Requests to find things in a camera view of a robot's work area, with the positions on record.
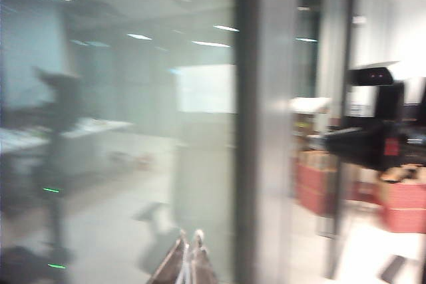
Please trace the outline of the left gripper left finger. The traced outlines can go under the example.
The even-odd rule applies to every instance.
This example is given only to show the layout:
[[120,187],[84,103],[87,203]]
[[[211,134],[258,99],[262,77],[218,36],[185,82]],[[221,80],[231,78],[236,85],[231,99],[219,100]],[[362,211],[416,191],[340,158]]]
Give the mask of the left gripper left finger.
[[186,262],[187,238],[186,232],[181,230],[180,235],[156,267],[147,283],[186,283]]

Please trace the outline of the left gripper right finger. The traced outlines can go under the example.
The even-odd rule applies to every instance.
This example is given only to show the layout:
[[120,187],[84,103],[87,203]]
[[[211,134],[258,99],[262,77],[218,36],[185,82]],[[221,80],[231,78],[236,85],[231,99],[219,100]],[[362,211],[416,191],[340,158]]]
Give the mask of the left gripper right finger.
[[215,274],[210,261],[208,250],[204,245],[204,232],[197,229],[188,251],[189,283],[193,284],[218,284],[219,280]]

